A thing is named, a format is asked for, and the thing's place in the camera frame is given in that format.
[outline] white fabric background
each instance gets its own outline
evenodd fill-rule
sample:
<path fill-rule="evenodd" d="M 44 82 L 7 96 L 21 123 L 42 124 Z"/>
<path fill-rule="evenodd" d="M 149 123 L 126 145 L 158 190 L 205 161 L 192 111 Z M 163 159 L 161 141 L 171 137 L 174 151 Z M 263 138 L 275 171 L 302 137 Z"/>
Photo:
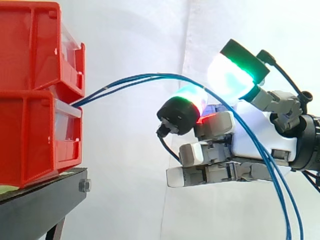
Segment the white fabric background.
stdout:
<path fill-rule="evenodd" d="M 86 91 L 134 74 L 182 73 L 206 81 L 215 53 L 234 38 L 264 48 L 318 104 L 319 3 L 316 0 L 60 0 L 64 23 L 86 44 Z M 136 86 L 84 107 L 83 166 L 92 191 L 66 218 L 63 240 L 283 240 L 273 185 L 224 183 L 167 188 L 176 163 L 158 143 L 156 112 L 176 81 Z M 265 88 L 292 91 L 272 69 Z M 177 151 L 192 134 L 167 137 Z M 305 239 L 319 239 L 319 194 L 299 173 L 287 181 Z M 293 217 L 293 233 L 298 225 Z"/>

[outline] red plastic drawer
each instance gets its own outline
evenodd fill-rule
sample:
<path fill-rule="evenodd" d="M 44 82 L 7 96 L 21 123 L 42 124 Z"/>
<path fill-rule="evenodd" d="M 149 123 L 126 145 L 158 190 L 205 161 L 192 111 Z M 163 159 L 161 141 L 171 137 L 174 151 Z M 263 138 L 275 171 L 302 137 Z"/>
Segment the red plastic drawer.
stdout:
<path fill-rule="evenodd" d="M 47 90 L 0 91 L 0 185 L 23 188 L 82 160 L 82 110 Z"/>
<path fill-rule="evenodd" d="M 0 1 L 0 91 L 50 90 L 65 103 L 85 95 L 85 45 L 55 2 Z"/>

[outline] metal screw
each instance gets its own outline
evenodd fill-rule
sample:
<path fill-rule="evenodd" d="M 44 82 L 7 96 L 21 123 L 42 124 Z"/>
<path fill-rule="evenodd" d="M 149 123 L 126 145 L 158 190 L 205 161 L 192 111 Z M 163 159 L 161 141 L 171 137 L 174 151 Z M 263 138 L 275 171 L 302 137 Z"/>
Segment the metal screw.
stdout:
<path fill-rule="evenodd" d="M 79 191 L 83 193 L 88 193 L 91 190 L 91 179 L 82 179 L 79 182 Z"/>

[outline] robotic hand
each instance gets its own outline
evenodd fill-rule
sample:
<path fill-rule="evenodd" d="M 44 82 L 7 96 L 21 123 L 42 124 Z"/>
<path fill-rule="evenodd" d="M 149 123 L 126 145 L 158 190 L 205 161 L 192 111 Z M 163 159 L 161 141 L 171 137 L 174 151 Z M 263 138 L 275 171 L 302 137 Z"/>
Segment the robotic hand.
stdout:
<path fill-rule="evenodd" d="M 279 67 L 264 50 L 255 57 L 230 40 L 220 53 L 238 63 L 238 67 L 243 64 L 243 58 L 255 66 L 242 66 L 256 78 L 252 89 L 241 97 L 234 109 L 276 164 L 292 171 L 320 171 L 320 118 L 307 114 L 307 103 L 312 100 L 312 95 L 306 91 L 299 91 L 295 96 L 280 90 L 263 90 L 260 83 L 269 72 L 264 63 Z M 205 97 L 198 100 L 190 97 L 190 92 L 199 97 L 201 91 L 197 91 L 188 92 L 190 101 L 185 101 L 188 98 L 181 94 L 172 97 L 157 113 L 161 120 L 157 131 L 160 138 L 168 133 L 183 135 L 193 128 L 198 139 L 198 142 L 179 148 L 182 166 L 166 171 L 168 186 L 179 188 L 229 181 L 271 181 L 258 150 L 244 129 L 235 122 L 232 112 L 225 111 L 219 104 L 210 105 L 212 113 L 201 116 Z"/>

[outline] blue wire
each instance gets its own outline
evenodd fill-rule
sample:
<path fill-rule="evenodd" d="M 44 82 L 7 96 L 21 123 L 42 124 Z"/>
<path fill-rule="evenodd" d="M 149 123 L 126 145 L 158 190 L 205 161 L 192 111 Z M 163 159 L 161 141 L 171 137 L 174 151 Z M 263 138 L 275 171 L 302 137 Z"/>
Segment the blue wire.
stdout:
<path fill-rule="evenodd" d="M 89 99 L 90 97 L 92 96 L 95 96 L 101 92 L 103 92 L 105 89 L 108 89 L 108 88 L 111 88 L 111 87 L 115 87 L 117 85 L 120 85 L 120 84 L 124 84 L 124 83 L 128 83 L 128 82 L 132 82 L 132 81 L 135 81 L 135 80 L 139 80 L 139 79 L 142 79 L 142 78 L 148 78 L 148 79 L 145 79 L 145 80 L 142 80 L 142 81 L 139 81 L 139 82 L 134 82 L 134 83 L 131 83 L 131 84 L 128 84 L 126 86 L 122 86 L 122 87 L 119 87 L 113 91 L 110 91 L 108 93 L 105 93 L 105 94 L 102 94 L 102 95 L 99 95 L 99 96 L 96 96 L 94 99 Z M 148 73 L 148 74 L 141 74 L 141 75 L 136 75 L 136 76 L 133 76 L 133 77 L 126 77 L 126 78 L 123 78 L 123 79 L 120 79 L 118 81 L 115 81 L 115 82 L 112 82 L 110 83 L 109 85 L 107 85 L 105 88 L 101 88 L 100 90 L 94 92 L 93 94 L 91 94 L 90 96 L 84 98 L 83 100 L 75 103 L 75 104 L 78 104 L 81 102 L 81 104 L 79 104 L 80 106 L 86 104 L 86 103 L 89 103 L 89 102 L 92 102 L 96 99 L 99 99 L 99 98 L 102 98 L 104 96 L 107 96 L 111 93 L 115 93 L 119 90 L 122 90 L 124 88 L 128 88 L 128 87 L 131 87 L 131 86 L 134 86 L 134 85 L 137 85 L 137 84 L 142 84 L 142 83 L 145 83 L 145 82 L 149 82 L 149 81 L 153 81 L 153 80 L 158 80 L 158 79 L 177 79 L 177 80 L 181 80 L 181 81 L 185 81 L 185 82 L 189 82 L 189 83 L 192 83 L 200 88 L 203 88 L 208 94 L 210 94 L 211 96 L 213 96 L 214 98 L 216 98 L 219 102 L 221 102 L 229 111 L 231 111 L 235 117 L 235 119 L 240 123 L 240 125 L 244 128 L 244 130 L 248 133 L 248 135 L 250 136 L 250 138 L 252 139 L 254 145 L 257 147 L 257 150 L 259 151 L 263 161 L 265 162 L 265 165 L 270 173 L 270 176 L 272 178 L 272 182 L 274 184 L 274 187 L 276 189 L 276 192 L 278 194 L 278 197 L 279 197 L 279 200 L 280 200 L 280 203 L 281 203 L 281 206 L 282 206 L 282 209 L 283 209 L 283 213 L 284 213 L 284 217 L 285 217 L 285 221 L 286 221 L 286 225 L 287 225 L 287 234 L 286 234 L 286 239 L 287 240 L 290 240 L 291 239 L 291 227 L 290 227 L 290 221 L 289 221 L 289 217 L 288 217 L 288 213 L 287 213 L 287 210 L 286 210 L 286 204 L 285 204 L 285 200 L 284 200 L 284 196 L 283 196 L 283 193 L 282 193 L 282 190 L 281 190 L 281 187 L 279 185 L 279 182 L 278 182 L 278 179 L 277 177 L 275 176 L 275 172 L 273 170 L 273 167 L 275 168 L 276 172 L 278 173 L 278 175 L 280 176 L 280 179 L 281 181 L 283 182 L 284 184 L 284 187 L 285 189 L 287 190 L 288 192 L 288 195 L 290 197 L 290 200 L 292 202 L 292 205 L 293 205 L 293 208 L 294 208 L 294 211 L 296 213 L 296 216 L 297 216 L 297 219 L 298 219 L 298 224 L 299 224 L 299 229 L 300 229 L 300 240 L 303 240 L 304 239 L 304 232 L 303 232 L 303 224 L 302 224 L 302 220 L 301 220 L 301 216 L 300 216 L 300 213 L 299 213 L 299 210 L 298 210 L 298 206 L 294 200 L 294 197 L 290 191 L 290 188 L 288 186 L 288 184 L 286 183 L 286 180 L 284 178 L 284 176 L 282 175 L 281 171 L 279 170 L 278 166 L 276 165 L 275 163 L 275 160 L 273 159 L 273 157 L 270 155 L 270 153 L 264 148 L 264 146 L 259 142 L 258 138 L 256 137 L 256 135 L 250 130 L 249 126 L 243 121 L 243 119 L 237 114 L 237 112 L 232 108 L 230 107 L 223 99 L 221 99 L 219 96 L 217 96 L 214 92 L 212 92 L 211 90 L 205 88 L 203 85 L 187 78 L 187 77 L 184 77 L 184 76 L 181 76 L 181 75 L 177 75 L 177 74 L 172 74 L 172 73 Z"/>

